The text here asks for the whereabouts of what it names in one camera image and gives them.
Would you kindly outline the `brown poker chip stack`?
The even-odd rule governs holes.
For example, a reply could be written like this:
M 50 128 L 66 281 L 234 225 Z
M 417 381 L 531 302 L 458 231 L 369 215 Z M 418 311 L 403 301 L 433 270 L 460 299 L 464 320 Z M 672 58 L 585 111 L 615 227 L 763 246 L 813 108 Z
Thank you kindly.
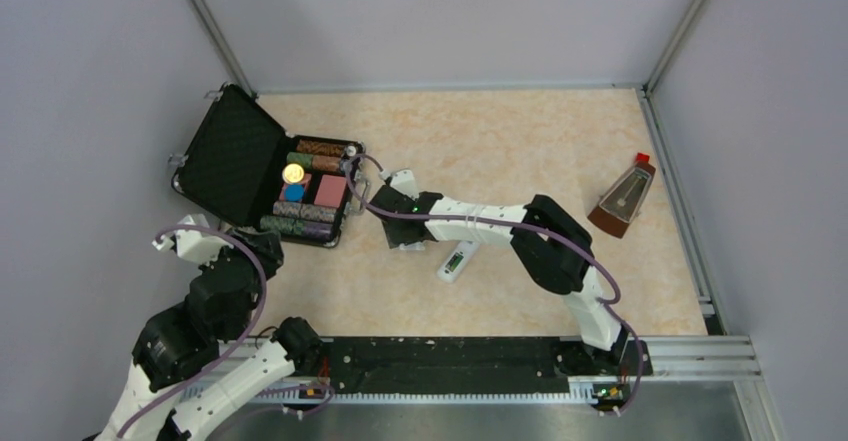
M 342 157 L 346 153 L 346 150 L 346 144 L 312 139 L 300 139 L 296 145 L 297 152 L 313 156 Z

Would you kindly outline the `blue dealer chip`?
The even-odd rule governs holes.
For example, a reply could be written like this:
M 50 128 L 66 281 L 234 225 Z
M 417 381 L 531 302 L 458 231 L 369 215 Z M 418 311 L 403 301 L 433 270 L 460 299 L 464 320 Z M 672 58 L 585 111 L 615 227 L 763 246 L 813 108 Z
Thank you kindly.
M 305 188 L 301 184 L 287 184 L 282 191 L 282 199 L 287 202 L 300 202 L 305 195 Z

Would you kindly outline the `brown wooden metronome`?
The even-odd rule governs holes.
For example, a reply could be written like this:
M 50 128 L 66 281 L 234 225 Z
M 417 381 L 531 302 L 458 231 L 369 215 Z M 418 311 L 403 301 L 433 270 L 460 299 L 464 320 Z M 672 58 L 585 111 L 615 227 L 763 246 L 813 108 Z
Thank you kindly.
M 638 153 L 633 164 L 599 198 L 588 220 L 602 232 L 622 239 L 640 213 L 653 184 L 656 167 L 646 153 Z

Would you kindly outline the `yellow big blind chip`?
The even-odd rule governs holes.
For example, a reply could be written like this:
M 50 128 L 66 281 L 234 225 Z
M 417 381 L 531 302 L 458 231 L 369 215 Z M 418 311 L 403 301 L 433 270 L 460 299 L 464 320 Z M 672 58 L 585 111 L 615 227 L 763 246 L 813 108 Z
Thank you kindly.
M 282 171 L 282 179 L 287 184 L 300 184 L 305 175 L 305 169 L 297 163 L 287 164 Z

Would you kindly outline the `red card deck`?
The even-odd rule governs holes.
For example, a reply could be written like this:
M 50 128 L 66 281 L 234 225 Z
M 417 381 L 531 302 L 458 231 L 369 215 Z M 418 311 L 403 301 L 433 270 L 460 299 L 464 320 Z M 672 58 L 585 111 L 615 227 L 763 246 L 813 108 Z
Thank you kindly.
M 347 183 L 343 176 L 323 175 L 313 203 L 316 206 L 338 209 L 342 205 L 346 189 Z

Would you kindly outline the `white remote control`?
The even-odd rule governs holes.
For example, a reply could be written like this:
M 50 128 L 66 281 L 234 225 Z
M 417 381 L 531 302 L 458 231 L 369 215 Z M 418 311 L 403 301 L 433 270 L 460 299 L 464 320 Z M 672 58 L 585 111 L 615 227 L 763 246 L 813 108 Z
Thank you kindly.
M 460 241 L 451 254 L 437 269 L 437 277 L 445 283 L 454 283 L 477 253 L 481 244 L 473 241 Z

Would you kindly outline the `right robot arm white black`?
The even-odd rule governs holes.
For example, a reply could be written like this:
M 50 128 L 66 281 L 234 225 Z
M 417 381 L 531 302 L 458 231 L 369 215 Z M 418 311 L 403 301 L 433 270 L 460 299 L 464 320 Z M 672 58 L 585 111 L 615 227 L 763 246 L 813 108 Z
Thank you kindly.
M 612 310 L 620 287 L 595 258 L 589 232 L 552 198 L 485 205 L 383 186 L 365 207 L 380 219 L 391 248 L 457 241 L 511 250 L 538 287 L 563 298 L 594 370 L 612 373 L 626 361 L 628 332 Z

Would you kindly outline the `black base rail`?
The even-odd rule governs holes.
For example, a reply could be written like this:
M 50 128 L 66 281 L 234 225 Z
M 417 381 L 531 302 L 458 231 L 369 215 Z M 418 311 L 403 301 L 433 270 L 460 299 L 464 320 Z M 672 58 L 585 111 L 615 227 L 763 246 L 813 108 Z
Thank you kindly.
M 279 335 L 295 373 L 340 395 L 558 394 L 576 379 L 633 381 L 654 369 L 647 345 L 610 352 L 561 337 L 336 337 Z

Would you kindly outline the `purple poker chip stack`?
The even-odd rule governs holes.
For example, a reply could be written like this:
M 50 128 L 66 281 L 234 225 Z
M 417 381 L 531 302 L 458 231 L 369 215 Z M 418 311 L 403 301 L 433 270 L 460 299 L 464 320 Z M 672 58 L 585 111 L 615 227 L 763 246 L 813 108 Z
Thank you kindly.
M 263 215 L 259 227 L 282 236 L 326 243 L 334 239 L 337 209 L 277 201 L 270 214 Z

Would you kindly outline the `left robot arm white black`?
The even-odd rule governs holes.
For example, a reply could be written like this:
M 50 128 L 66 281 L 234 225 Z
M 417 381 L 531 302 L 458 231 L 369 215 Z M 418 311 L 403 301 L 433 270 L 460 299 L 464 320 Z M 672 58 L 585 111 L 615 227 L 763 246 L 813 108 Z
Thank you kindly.
M 271 384 L 317 368 L 319 335 L 305 319 L 289 317 L 246 360 L 199 396 L 182 400 L 251 334 L 284 253 L 275 232 L 224 233 L 189 221 L 162 229 L 152 245 L 200 273 L 182 301 L 140 331 L 122 394 L 95 439 L 205 440 Z

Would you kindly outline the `black poker chip case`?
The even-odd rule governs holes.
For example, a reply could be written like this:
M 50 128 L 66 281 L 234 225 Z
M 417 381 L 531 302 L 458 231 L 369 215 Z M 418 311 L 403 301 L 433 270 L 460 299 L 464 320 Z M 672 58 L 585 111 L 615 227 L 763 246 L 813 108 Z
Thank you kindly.
M 171 184 L 173 189 L 229 225 L 244 230 L 263 231 L 260 218 L 270 214 L 272 205 L 282 199 L 282 171 L 289 163 L 306 171 L 300 183 L 305 195 L 299 203 L 313 203 L 323 175 L 356 175 L 365 146 L 360 141 L 289 133 L 256 101 L 254 95 L 235 84 L 225 84 L 211 92 L 212 104 L 205 114 Z M 300 139 L 346 144 L 342 157 L 325 157 L 296 151 Z M 350 210 L 352 191 L 347 185 L 342 205 L 337 209 L 333 240 L 321 243 L 282 236 L 282 240 L 332 248 L 340 240 Z

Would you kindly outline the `green AA battery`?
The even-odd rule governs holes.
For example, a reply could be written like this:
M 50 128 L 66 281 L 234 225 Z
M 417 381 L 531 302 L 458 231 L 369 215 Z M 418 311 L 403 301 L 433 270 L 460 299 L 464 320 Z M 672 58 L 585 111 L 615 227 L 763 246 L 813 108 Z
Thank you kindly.
M 445 272 L 447 274 L 453 274 L 462 269 L 463 263 L 465 260 L 465 256 L 461 252 L 454 253 L 450 259 L 445 264 Z

